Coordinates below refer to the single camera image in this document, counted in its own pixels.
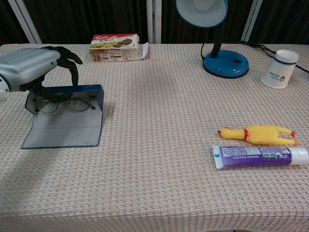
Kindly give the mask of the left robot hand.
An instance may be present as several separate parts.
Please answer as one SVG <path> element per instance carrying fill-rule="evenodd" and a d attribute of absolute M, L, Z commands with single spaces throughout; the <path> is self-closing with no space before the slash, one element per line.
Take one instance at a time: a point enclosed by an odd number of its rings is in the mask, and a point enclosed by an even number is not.
<path fill-rule="evenodd" d="M 50 102 L 59 103 L 72 94 L 57 95 L 42 85 L 45 75 L 55 67 L 66 68 L 71 73 L 73 86 L 78 85 L 77 64 L 82 60 L 63 46 L 23 48 L 0 57 L 0 102 L 6 101 L 8 92 L 29 91 Z"/>

